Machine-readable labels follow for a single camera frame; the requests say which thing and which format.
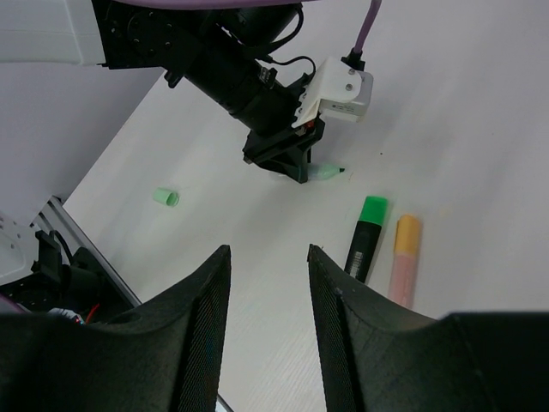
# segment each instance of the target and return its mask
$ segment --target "green marker cap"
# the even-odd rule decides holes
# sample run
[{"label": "green marker cap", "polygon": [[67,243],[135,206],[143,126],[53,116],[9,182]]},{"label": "green marker cap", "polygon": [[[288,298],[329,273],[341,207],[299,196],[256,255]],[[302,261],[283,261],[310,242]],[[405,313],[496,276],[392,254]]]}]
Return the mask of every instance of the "green marker cap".
[{"label": "green marker cap", "polygon": [[362,207],[359,221],[368,221],[369,223],[383,226],[388,208],[389,200],[385,197],[368,196]]},{"label": "green marker cap", "polygon": [[179,194],[176,191],[159,187],[154,191],[153,199],[158,203],[173,208],[179,203]]}]

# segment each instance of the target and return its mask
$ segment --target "white table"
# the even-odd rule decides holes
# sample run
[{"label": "white table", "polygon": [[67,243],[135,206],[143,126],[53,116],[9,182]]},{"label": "white table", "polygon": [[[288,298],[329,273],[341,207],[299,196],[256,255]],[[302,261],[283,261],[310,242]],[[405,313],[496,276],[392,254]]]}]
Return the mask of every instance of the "white table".
[{"label": "white table", "polygon": [[[305,5],[276,57],[347,54],[366,1]],[[238,412],[323,410],[306,253],[344,264],[367,194],[392,201],[370,286],[386,294],[397,218],[425,222],[414,309],[549,306],[549,3],[387,1],[367,41],[366,121],[328,121],[297,185],[242,162],[247,130],[188,82],[159,82],[66,203],[142,300],[232,247],[220,393]],[[305,63],[281,70],[290,81]],[[178,189],[175,209],[154,203]]]}]

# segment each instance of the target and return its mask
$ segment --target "orange highlighter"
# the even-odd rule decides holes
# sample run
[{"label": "orange highlighter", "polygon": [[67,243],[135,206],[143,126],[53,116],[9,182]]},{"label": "orange highlighter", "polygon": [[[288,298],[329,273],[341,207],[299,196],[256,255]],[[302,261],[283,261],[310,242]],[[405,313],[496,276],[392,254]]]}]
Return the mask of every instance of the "orange highlighter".
[{"label": "orange highlighter", "polygon": [[396,225],[395,257],[389,285],[389,299],[408,309],[413,304],[413,291],[418,270],[421,222],[404,215]]}]

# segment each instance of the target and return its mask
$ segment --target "black cable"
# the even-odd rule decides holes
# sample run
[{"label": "black cable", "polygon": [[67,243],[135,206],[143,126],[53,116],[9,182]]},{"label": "black cable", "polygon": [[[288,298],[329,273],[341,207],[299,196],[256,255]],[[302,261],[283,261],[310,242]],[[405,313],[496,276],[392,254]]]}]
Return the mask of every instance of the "black cable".
[{"label": "black cable", "polygon": [[303,10],[301,8],[297,8],[297,11],[298,11],[299,21],[298,21],[298,25],[293,29],[293,32],[288,34],[284,39],[274,41],[273,43],[269,43],[268,45],[258,45],[258,46],[255,46],[255,47],[246,47],[244,49],[244,55],[247,58],[262,60],[262,58],[268,56],[272,52],[277,51],[283,45],[285,45],[289,41],[295,39],[295,37],[301,31],[301,28],[303,27],[303,23],[305,21],[305,15],[303,14]]},{"label": "black cable", "polygon": [[315,74],[317,73],[317,65],[315,64],[315,61],[312,58],[308,57],[308,56],[297,56],[296,58],[292,58],[291,60],[288,60],[287,62],[277,62],[276,60],[274,60],[270,56],[267,56],[266,58],[262,58],[262,60],[266,63],[278,64],[279,66],[289,66],[290,64],[294,64],[294,63],[296,63],[300,60],[307,60],[308,62],[310,62],[312,64],[311,77],[314,77]]},{"label": "black cable", "polygon": [[65,241],[63,235],[58,232],[58,230],[53,231],[53,235],[57,238],[59,244],[63,248],[65,255],[67,255],[67,259],[69,260],[69,263],[72,264],[75,260],[72,256],[72,253],[70,252],[69,245],[67,245],[67,242]]}]

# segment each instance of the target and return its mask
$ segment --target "black mount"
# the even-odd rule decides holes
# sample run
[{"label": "black mount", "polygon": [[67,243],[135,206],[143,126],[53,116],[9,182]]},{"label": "black mount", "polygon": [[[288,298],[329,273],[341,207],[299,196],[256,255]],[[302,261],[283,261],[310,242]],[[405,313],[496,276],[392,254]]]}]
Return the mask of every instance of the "black mount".
[{"label": "black mount", "polygon": [[[309,81],[310,78],[305,75],[287,88],[295,95],[296,101]],[[320,118],[297,129],[289,127],[268,138],[251,131],[243,149],[244,161],[305,183],[309,179],[311,147],[323,137],[323,133],[324,122]]]},{"label": "black mount", "polygon": [[[249,53],[270,50],[301,5],[180,11],[106,0],[92,3],[104,66],[163,67],[170,88],[186,77],[251,129],[245,161],[299,183],[307,181],[311,146],[321,139],[324,123],[317,118],[296,130],[291,124],[311,76],[303,75],[285,88],[276,81],[276,70],[262,67]],[[267,43],[256,45],[254,40]]]}]

